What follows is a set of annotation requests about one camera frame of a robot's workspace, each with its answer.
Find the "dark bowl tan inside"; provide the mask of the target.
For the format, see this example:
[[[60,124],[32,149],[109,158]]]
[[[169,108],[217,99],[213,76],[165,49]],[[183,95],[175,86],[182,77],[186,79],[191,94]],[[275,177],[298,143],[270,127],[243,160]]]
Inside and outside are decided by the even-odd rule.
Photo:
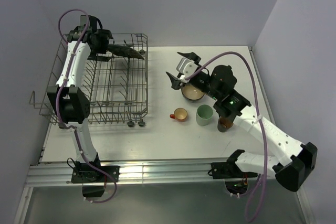
[[[182,96],[188,100],[188,101],[192,101],[192,102],[196,102],[201,100],[204,97],[204,92],[202,92],[201,90],[199,90],[198,88],[188,84],[185,85],[182,89],[181,89],[181,93]]]

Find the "black floral square plate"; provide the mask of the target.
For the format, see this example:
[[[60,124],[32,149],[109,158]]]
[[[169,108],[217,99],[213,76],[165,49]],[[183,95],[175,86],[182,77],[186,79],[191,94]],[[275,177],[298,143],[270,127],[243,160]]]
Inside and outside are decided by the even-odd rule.
[[[144,60],[144,57],[138,51],[128,46],[109,44],[107,51],[120,57]]]

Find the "small red orange cup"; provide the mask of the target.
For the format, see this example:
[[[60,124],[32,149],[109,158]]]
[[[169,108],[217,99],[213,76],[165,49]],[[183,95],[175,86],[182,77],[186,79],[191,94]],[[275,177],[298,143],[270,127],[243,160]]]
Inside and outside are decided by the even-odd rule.
[[[170,118],[177,120],[179,122],[185,122],[188,117],[188,112],[184,108],[177,108],[174,110],[173,114],[170,114]]]

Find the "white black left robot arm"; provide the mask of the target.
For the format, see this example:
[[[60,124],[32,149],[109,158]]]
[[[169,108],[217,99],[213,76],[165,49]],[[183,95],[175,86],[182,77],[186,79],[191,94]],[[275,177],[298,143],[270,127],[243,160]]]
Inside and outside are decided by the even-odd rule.
[[[79,26],[65,39],[67,56],[60,77],[47,88],[59,127],[73,132],[77,155],[73,173],[90,182],[98,181],[104,174],[88,129],[90,101],[81,89],[82,75],[87,60],[96,61],[99,54],[107,52],[110,39],[111,31],[104,29],[98,18],[82,15]]]

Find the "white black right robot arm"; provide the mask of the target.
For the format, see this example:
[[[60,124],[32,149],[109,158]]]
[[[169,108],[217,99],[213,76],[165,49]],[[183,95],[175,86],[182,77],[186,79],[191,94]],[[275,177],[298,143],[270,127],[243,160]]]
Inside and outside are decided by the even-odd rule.
[[[259,140],[264,147],[261,155],[245,150],[234,151],[222,163],[212,163],[214,179],[263,176],[275,178],[285,189],[297,192],[316,166],[317,147],[291,137],[260,114],[258,103],[251,104],[235,90],[237,79],[231,66],[218,65],[212,72],[207,66],[220,58],[216,56],[204,65],[194,52],[182,53],[176,69],[177,76],[168,74],[171,87],[179,90],[190,84],[215,100],[213,108],[229,123],[239,126]]]

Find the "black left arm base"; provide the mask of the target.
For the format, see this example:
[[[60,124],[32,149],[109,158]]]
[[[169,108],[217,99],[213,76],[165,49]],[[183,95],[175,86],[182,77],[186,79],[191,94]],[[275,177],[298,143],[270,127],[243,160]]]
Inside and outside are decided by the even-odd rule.
[[[71,183],[112,183],[119,180],[119,166],[101,166],[100,169],[109,176],[99,172],[89,166],[83,166],[72,172]]]

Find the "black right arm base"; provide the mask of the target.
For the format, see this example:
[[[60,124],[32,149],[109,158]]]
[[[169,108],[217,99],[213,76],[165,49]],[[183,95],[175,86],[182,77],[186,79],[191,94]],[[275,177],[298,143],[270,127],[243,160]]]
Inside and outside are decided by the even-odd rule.
[[[213,179],[239,179],[239,178],[256,178],[257,173],[242,172],[233,162],[213,162],[207,172],[208,176]]]

